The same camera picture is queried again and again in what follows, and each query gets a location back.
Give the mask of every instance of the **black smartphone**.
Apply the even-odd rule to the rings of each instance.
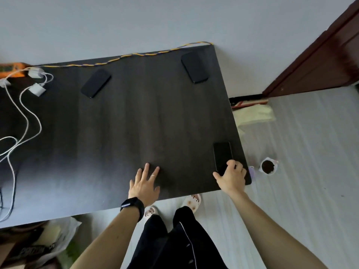
[[[233,159],[230,142],[217,142],[213,144],[214,162],[216,164],[216,171],[221,176],[224,175],[227,169],[227,161]]]
[[[82,86],[81,92],[87,97],[94,98],[102,87],[110,80],[111,75],[104,69],[97,70]]]
[[[181,61],[193,83],[200,83],[208,79],[208,73],[196,52],[184,54]]]

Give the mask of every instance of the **person's right arm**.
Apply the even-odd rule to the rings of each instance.
[[[304,245],[273,221],[244,192],[246,170],[229,160],[223,176],[214,172],[219,187],[235,204],[268,269],[327,269]]]

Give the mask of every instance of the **orange device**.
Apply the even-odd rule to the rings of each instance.
[[[26,67],[29,67],[29,65],[21,62],[0,64],[0,78],[7,77],[12,72],[25,69]],[[25,71],[15,73],[11,77],[23,77],[23,76],[25,76]]]

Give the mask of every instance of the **person's left hand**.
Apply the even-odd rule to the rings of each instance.
[[[152,205],[159,196],[159,186],[153,189],[153,184],[159,172],[159,167],[156,167],[149,180],[147,180],[149,168],[150,164],[146,163],[143,173],[141,168],[138,169],[135,182],[130,180],[130,190],[128,191],[128,198],[137,197],[142,201],[145,207]]]

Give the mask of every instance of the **table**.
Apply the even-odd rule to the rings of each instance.
[[[196,51],[209,79],[193,84],[181,56]],[[104,62],[99,58],[82,63]],[[119,207],[129,180],[151,163],[160,199],[218,190],[212,145],[230,141],[233,156],[247,168],[213,45],[150,57],[130,57],[101,66],[111,80],[94,99],[80,93],[98,67],[46,68],[54,75],[40,97],[24,104],[38,115],[43,131],[11,155],[17,171],[15,207],[1,227]],[[28,78],[13,80],[16,98]],[[30,118],[31,136],[38,124]],[[0,136],[21,136],[25,120],[0,92]],[[11,140],[0,143],[0,151]],[[12,178],[0,163],[4,206],[10,205]],[[250,183],[249,172],[246,176]]]

